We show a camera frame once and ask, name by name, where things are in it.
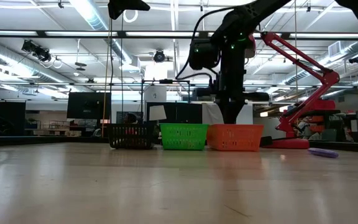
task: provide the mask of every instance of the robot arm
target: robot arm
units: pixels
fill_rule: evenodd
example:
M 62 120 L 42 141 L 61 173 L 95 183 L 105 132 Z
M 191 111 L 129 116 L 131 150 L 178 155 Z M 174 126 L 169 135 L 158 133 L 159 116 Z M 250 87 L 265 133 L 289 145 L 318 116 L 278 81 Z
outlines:
M 352 9 L 358 18 L 358 1 L 336 1 L 340 5 Z M 288 2 L 290 2 L 290 0 L 256 0 L 249 4 L 232 7 L 230 8 L 232 11 L 225 15 L 222 24 L 210 39 L 192 40 L 189 55 L 189 64 L 192 69 L 211 69 L 221 61 L 221 73 L 217 76 L 214 85 L 210 86 L 209 92 L 217 96 L 217 102 L 222 110 L 225 123 L 226 121 L 228 121 L 228 123 L 235 122 L 235 119 L 230 118 L 237 117 L 239 110 L 244 104 L 244 99 L 247 98 L 247 95 L 242 93 L 242 82 L 246 72 L 244 70 L 244 52 L 245 49 L 249 49 L 250 44 L 253 44 L 250 43 L 252 41 L 249 40 L 248 36 L 252 35 L 260 22 Z M 339 75 L 323 67 L 275 34 L 262 33 L 261 37 L 268 46 L 284 55 L 297 66 L 311 73 L 312 76 L 320 80 L 322 84 L 322 86 L 315 91 L 311 97 L 302 102 L 300 106 L 288 111 L 280 118 L 281 124 L 277 126 L 277 129 L 285 131 L 291 136 L 291 133 L 293 133 L 291 124 L 312 106 L 331 86 L 339 81 Z M 273 40 L 280 42 L 309 63 L 318 67 L 323 72 L 323 75 L 316 73 L 299 60 L 295 60 L 291 55 L 274 45 L 272 43 Z M 258 97 L 260 100 L 269 98 L 263 94 L 259 94 Z

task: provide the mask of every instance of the plastic basket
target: plastic basket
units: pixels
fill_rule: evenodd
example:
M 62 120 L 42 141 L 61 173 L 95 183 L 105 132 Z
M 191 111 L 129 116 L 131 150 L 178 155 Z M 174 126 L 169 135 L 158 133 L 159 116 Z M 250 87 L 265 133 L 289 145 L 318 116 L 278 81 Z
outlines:
M 263 125 L 214 124 L 208 129 L 208 146 L 219 151 L 259 151 Z
M 310 126 L 310 131 L 323 132 L 324 130 L 325 130 L 324 125 L 311 125 Z
M 161 124 L 164 149 L 203 150 L 208 124 Z
M 151 149 L 153 126 L 149 124 L 109 124 L 110 147 L 116 149 Z

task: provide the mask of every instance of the black pole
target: black pole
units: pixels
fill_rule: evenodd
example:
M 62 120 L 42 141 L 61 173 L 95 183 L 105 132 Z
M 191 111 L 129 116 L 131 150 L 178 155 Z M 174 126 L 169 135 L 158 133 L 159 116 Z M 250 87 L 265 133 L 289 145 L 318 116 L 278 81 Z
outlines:
M 189 86 L 189 97 L 188 97 L 188 101 L 189 101 L 189 103 L 190 103 L 190 81 L 187 81 L 187 84 L 188 84 L 188 86 Z
M 142 115 L 142 119 L 144 121 L 144 115 L 143 115 L 143 83 L 144 80 L 142 79 L 142 84 L 140 84 L 140 114 Z

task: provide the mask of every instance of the metal frame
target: metal frame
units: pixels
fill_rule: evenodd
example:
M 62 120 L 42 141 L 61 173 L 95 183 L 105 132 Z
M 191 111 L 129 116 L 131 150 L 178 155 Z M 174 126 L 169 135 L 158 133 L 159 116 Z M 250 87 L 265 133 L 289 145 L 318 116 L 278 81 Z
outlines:
M 143 114 L 143 86 L 144 83 L 146 82 L 151 82 L 150 85 L 154 85 L 154 82 L 159 82 L 159 80 L 142 80 L 142 83 L 140 84 L 141 88 L 140 88 L 140 112 Z M 188 103 L 191 103 L 190 101 L 190 81 L 189 80 L 172 80 L 172 83 L 187 83 L 188 88 L 189 88 L 189 100 Z
M 20 32 L 33 32 L 33 34 L 20 34 Z M 63 35 L 48 35 L 48 32 L 65 33 Z M 136 32 L 138 35 L 127 35 L 128 32 Z M 165 32 L 167 35 L 145 35 L 141 33 L 161 33 Z M 43 39 L 191 39 L 191 35 L 178 35 L 178 34 L 192 34 L 192 30 L 114 30 L 113 35 L 109 36 L 106 30 L 0 30 L 0 37 L 13 37 L 13 38 L 43 38 Z M 197 31 L 196 38 L 208 38 L 214 31 Z M 255 33 L 255 39 L 262 40 L 259 33 Z M 281 32 L 281 38 L 284 40 L 295 40 L 291 34 L 294 32 Z M 354 40 L 358 41 L 358 37 L 302 37 L 302 34 L 326 34 L 326 35 L 358 35 L 355 32 L 298 32 L 297 40 Z
M 5 85 L 25 85 L 25 86 L 44 86 L 44 85 L 55 85 L 55 86 L 66 86 L 66 85 L 74 85 L 74 86 L 121 86 L 121 83 L 37 83 L 37 82 L 0 82 L 0 84 Z M 142 83 L 124 83 L 124 86 L 141 86 Z M 190 87 L 206 87 L 208 83 L 197 83 L 191 84 Z M 298 85 L 298 88 L 320 88 L 322 85 Z M 277 87 L 277 88 L 296 88 L 296 85 L 268 85 L 268 84 L 245 84 L 244 88 L 265 88 L 265 87 Z M 358 89 L 358 86 L 337 86 L 333 85 L 330 88 L 332 89 Z

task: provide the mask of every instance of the duct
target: duct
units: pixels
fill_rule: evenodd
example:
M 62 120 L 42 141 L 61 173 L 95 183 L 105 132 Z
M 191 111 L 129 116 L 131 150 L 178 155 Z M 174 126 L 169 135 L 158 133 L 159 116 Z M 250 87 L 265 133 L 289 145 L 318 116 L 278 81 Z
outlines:
M 64 77 L 63 75 L 47 69 L 39 63 L 25 58 L 11 50 L 0 45 L 0 65 L 5 65 L 12 68 L 12 72 L 25 76 L 38 76 L 38 80 L 42 82 L 67 82 L 73 83 L 73 80 Z M 77 91 L 92 91 L 85 86 L 76 86 Z
M 349 77 L 349 76 L 353 76 L 353 75 L 357 75 L 358 74 L 358 68 L 355 68 L 354 70 L 351 70 L 350 72 L 346 72 L 346 73 L 343 73 L 341 75 L 339 75 L 341 78 L 346 78 L 346 77 Z M 358 85 L 358 82 L 352 82 L 350 85 Z M 298 92 L 298 97 L 299 96 L 303 96 L 308 90 L 303 90 L 303 91 L 299 91 Z M 332 97 L 334 95 L 337 95 L 339 93 L 343 93 L 345 92 L 346 90 L 338 90 L 338 91 L 334 91 L 334 92 L 331 92 L 331 93 L 327 93 L 325 95 L 323 95 L 323 97 Z M 287 96 L 285 98 L 285 100 L 288 100 L 288 99 L 291 99 L 291 98 L 295 98 L 296 97 L 296 94 L 294 95 L 290 95 L 290 96 Z
M 103 20 L 103 17 L 93 0 L 70 0 L 70 3 L 92 27 L 92 29 L 109 30 L 107 23 Z M 107 45 L 110 44 L 109 39 L 105 39 L 104 41 Z M 111 39 L 111 50 L 122 60 L 123 63 L 132 63 L 133 56 L 128 54 L 128 51 L 124 48 L 124 46 L 121 46 L 117 39 Z
M 343 54 L 342 57 L 331 59 L 329 57 L 329 53 L 326 52 L 325 54 L 322 54 L 321 56 L 317 57 L 315 59 L 315 61 L 317 61 L 321 65 L 324 65 L 325 67 L 329 67 L 330 65 L 332 65 L 332 63 L 347 60 L 347 59 L 353 58 L 353 57 L 358 55 L 358 42 L 341 41 L 341 45 L 342 45 L 342 49 L 343 49 L 341 51 L 341 53 Z M 310 76 L 310 73 L 308 73 L 308 72 L 306 72 L 304 70 L 298 72 L 298 76 L 296 75 L 296 72 L 292 72 L 291 74 L 289 74 L 287 76 L 287 78 L 285 78 L 284 80 L 282 80 L 278 84 L 279 85 L 291 85 L 292 83 L 296 82 L 296 79 L 298 79 L 298 81 L 299 81 L 302 78 L 305 78 L 305 77 L 308 77 L 308 76 Z M 274 88 L 274 87 L 273 88 L 267 88 L 267 89 L 264 90 L 264 92 L 272 93 L 275 90 L 277 90 L 277 88 Z
M 355 57 L 358 54 L 358 42 L 349 43 L 349 42 L 342 41 L 341 44 L 342 44 L 342 46 L 345 46 L 344 51 L 343 51 L 344 56 L 342 56 L 341 58 L 331 61 L 329 58 L 328 52 L 326 52 L 325 54 L 316 58 L 315 60 L 317 62 L 323 64 L 324 66 L 328 67 L 328 65 L 331 63 L 347 60 L 347 59 Z M 308 77 L 309 75 L 310 75 L 310 73 L 308 73 L 306 71 L 299 72 L 298 73 L 298 81 L 304 77 Z M 294 72 L 293 75 L 291 75 L 289 78 L 287 78 L 285 85 L 291 85 L 292 83 L 295 83 L 295 82 L 296 82 L 296 72 Z

